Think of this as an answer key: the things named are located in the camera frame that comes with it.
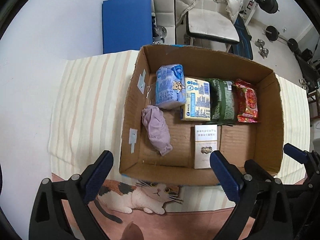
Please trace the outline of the white box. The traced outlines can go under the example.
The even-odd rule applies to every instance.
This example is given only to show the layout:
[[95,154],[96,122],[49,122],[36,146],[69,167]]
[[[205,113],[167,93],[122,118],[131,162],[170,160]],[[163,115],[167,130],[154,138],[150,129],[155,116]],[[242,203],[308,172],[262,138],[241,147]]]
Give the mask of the white box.
[[210,168],[210,154],[218,150],[218,145],[217,125],[196,125],[194,168]]

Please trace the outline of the red floral snack packet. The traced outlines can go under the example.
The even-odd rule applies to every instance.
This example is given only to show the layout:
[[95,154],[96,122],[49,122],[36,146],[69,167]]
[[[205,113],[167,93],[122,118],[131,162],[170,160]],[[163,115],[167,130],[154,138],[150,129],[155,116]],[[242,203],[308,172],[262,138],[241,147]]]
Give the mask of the red floral snack packet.
[[242,79],[235,82],[238,102],[238,122],[258,122],[258,100],[255,87]]

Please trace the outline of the purple fuzzy cloth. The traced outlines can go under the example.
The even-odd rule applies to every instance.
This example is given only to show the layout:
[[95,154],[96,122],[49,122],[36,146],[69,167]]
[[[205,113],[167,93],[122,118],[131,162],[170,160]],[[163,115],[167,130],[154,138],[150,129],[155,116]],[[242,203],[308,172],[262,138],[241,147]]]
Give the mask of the purple fuzzy cloth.
[[172,149],[170,132],[163,116],[163,112],[153,105],[142,110],[142,124],[144,125],[152,146],[161,156],[168,154]]

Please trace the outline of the light blue tissue pack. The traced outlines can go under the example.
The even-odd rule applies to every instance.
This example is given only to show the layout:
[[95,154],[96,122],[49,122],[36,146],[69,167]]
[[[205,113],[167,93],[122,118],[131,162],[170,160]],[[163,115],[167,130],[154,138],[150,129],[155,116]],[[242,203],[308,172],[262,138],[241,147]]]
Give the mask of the light blue tissue pack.
[[174,109],[186,103],[184,70],[181,64],[161,66],[156,72],[156,106]]

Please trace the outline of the dark wooden chair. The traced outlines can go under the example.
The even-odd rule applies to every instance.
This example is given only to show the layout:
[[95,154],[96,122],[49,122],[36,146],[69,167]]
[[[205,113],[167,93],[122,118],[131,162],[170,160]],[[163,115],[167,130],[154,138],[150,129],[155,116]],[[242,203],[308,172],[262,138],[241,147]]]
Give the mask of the dark wooden chair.
[[319,119],[319,90],[314,90],[307,94],[309,111],[310,111],[310,121],[315,121]]

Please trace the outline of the dark green snack bag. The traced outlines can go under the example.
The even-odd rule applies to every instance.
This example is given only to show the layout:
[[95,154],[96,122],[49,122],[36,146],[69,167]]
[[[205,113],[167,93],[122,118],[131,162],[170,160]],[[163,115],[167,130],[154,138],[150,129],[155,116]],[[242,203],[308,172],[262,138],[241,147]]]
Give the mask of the dark green snack bag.
[[208,79],[210,88],[210,121],[217,125],[236,123],[234,82],[231,80]]

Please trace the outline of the yellow blue wipes pack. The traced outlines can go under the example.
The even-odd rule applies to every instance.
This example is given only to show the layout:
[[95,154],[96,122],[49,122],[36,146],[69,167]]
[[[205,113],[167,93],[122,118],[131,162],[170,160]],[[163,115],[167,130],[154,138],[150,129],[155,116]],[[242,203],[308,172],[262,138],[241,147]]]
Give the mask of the yellow blue wipes pack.
[[183,121],[210,121],[210,86],[208,81],[185,77],[186,103],[180,107]]

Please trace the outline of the cardboard box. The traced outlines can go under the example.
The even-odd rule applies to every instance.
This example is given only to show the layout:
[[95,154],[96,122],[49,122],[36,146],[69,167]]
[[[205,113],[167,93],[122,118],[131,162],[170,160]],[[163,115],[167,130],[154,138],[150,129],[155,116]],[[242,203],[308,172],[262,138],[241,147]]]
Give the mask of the cardboard box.
[[119,172],[178,185],[216,185],[219,150],[243,170],[248,160],[280,171],[284,117],[273,70],[229,53],[149,45],[127,91]]

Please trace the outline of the chrome dumbbell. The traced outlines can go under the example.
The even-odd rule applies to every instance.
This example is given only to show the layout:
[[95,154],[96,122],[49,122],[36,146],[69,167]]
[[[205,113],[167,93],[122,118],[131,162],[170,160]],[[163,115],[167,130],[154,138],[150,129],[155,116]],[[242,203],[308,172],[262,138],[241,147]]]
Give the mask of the chrome dumbbell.
[[257,39],[255,41],[255,45],[259,48],[259,54],[263,59],[268,57],[269,50],[265,48],[265,41],[261,39]]

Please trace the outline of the blue black weight bench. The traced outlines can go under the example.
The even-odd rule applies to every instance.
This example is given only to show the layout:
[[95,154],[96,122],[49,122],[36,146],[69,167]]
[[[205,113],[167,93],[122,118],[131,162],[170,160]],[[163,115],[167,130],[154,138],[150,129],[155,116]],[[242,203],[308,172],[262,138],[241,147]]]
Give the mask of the blue black weight bench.
[[244,20],[240,15],[238,15],[236,22],[234,24],[235,29],[239,36],[239,43],[231,46],[229,52],[238,55],[240,57],[253,60],[253,51],[251,46],[251,35],[249,35],[247,28],[244,24]]

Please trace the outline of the striped cream tablecloth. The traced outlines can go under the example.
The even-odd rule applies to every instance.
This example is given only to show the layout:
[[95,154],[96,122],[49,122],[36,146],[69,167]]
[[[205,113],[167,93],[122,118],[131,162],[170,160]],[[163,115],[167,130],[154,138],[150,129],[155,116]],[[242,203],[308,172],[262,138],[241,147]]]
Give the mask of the striped cream tablecloth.
[[193,122],[182,121],[179,110],[164,112],[173,146],[165,156],[152,148],[141,122],[142,110],[154,101],[156,71],[175,63],[183,66],[186,76],[242,79],[257,88],[258,122],[218,129],[218,149],[231,164],[243,170],[245,161],[253,159],[285,184],[304,178],[304,166],[282,151],[285,143],[309,149],[309,108],[302,88],[239,56],[165,45],[66,63],[49,139],[52,172],[68,179],[109,150],[114,155],[108,176],[112,180],[181,185],[183,202],[168,203],[167,212],[231,206],[213,171],[194,168]]

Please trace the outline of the black barbell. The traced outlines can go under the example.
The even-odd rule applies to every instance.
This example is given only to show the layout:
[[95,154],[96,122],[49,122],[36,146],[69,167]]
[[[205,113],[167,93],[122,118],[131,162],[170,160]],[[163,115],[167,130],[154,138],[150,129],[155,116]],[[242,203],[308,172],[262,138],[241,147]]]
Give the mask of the black barbell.
[[294,38],[287,39],[281,36],[280,32],[277,30],[276,27],[272,25],[267,26],[265,28],[265,35],[270,42],[274,42],[278,40],[284,41],[287,44],[289,50],[291,50],[293,53],[295,54],[301,53],[301,50],[299,49],[299,46],[298,46],[298,42]]

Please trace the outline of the white padded chair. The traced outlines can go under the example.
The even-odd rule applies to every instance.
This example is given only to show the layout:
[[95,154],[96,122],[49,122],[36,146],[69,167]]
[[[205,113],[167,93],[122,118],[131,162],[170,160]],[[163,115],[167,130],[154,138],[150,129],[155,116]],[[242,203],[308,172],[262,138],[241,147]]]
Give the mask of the white padded chair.
[[225,15],[210,10],[191,9],[176,30],[183,45],[199,45],[201,47],[220,48],[225,51],[239,43],[239,36],[232,22]]

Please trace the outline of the blue folded mat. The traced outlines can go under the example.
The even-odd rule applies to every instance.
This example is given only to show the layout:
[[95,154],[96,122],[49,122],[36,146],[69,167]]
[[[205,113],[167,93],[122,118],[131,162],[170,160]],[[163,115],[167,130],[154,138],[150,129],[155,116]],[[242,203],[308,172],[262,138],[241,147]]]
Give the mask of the blue folded mat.
[[152,44],[151,0],[107,0],[102,5],[103,53]]

